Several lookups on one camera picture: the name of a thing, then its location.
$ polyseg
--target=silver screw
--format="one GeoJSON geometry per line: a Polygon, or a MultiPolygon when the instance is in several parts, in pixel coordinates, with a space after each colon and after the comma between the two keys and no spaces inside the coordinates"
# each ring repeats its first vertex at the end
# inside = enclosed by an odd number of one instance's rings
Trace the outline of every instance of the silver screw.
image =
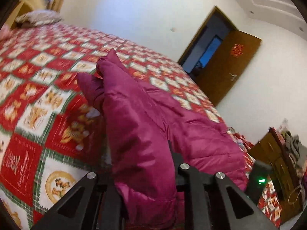
{"type": "Polygon", "coordinates": [[[95,172],[87,173],[86,177],[89,179],[94,179],[96,177],[96,173],[95,172]]]}
{"type": "Polygon", "coordinates": [[[224,179],[225,174],[223,172],[217,172],[216,177],[219,178],[219,179],[224,179]]]}
{"type": "Polygon", "coordinates": [[[180,164],[180,168],[182,168],[183,170],[188,170],[190,168],[190,165],[188,165],[187,163],[182,163],[180,164]]]}

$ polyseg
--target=window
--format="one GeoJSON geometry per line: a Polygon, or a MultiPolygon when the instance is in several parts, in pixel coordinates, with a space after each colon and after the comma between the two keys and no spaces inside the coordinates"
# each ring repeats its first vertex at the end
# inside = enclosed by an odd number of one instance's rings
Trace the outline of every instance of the window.
{"type": "Polygon", "coordinates": [[[212,39],[206,51],[203,53],[202,57],[199,59],[199,62],[201,63],[203,68],[207,65],[207,63],[209,62],[214,52],[217,50],[217,48],[220,46],[221,43],[222,43],[222,39],[218,37],[217,35],[212,39]]]}

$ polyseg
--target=bedspread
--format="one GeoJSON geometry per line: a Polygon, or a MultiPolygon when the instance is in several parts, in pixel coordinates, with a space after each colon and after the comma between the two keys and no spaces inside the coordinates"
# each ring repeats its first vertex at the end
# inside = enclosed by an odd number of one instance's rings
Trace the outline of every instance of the bedspread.
{"type": "MultiPolygon", "coordinates": [[[[0,198],[23,230],[101,165],[102,118],[88,106],[76,74],[95,73],[111,48],[133,76],[169,92],[187,110],[224,123],[181,66],[148,48],[64,24],[15,30],[0,43],[0,198]]],[[[247,176],[252,165],[246,153],[247,176]]],[[[272,182],[258,207],[279,226],[272,182]]]]}

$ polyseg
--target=brown door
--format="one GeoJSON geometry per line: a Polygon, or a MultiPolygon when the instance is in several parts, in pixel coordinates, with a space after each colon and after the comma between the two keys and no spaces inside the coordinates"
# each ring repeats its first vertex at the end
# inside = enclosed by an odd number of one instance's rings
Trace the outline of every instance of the brown door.
{"type": "Polygon", "coordinates": [[[217,106],[241,76],[261,39],[241,31],[231,31],[196,79],[197,85],[217,106]]]}

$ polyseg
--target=folded down jacket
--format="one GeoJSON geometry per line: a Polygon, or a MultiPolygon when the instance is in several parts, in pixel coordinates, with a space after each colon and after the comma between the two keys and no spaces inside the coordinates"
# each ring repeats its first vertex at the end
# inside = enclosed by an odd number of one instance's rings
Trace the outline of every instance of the folded down jacket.
{"type": "Polygon", "coordinates": [[[225,124],[188,111],[167,92],[133,78],[113,49],[96,70],[103,79],[78,73],[78,84],[105,117],[112,174],[132,224],[166,228],[183,220],[168,140],[185,162],[205,173],[222,171],[245,188],[243,152],[225,124]]]}

